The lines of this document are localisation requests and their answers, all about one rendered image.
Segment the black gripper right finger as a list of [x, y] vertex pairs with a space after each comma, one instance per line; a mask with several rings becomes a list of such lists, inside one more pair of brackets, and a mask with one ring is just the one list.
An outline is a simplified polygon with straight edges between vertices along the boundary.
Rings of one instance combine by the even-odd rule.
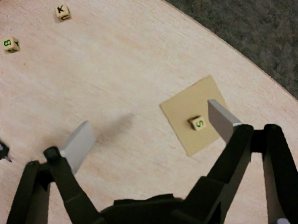
[[298, 171], [282, 128], [254, 129], [215, 99], [207, 102], [209, 122], [227, 145], [162, 224], [208, 224], [210, 218], [224, 224], [252, 153], [262, 157], [268, 224], [298, 224]]

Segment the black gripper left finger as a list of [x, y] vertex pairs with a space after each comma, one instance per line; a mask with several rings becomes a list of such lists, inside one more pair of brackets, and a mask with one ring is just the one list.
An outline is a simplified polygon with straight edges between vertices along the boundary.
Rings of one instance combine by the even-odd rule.
[[48, 224], [52, 182], [56, 183], [72, 224], [108, 224], [74, 177], [95, 140], [90, 121], [83, 121], [59, 149], [52, 146], [44, 150], [47, 162], [29, 162], [6, 224]]

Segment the beige flat mat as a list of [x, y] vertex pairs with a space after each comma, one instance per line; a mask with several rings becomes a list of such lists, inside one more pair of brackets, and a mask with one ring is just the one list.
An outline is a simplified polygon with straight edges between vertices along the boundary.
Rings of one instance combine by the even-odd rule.
[[[221, 138], [208, 120], [207, 100], [210, 99], [230, 112], [212, 75], [159, 104], [189, 157]], [[207, 126], [194, 131], [189, 120], [199, 115]]]

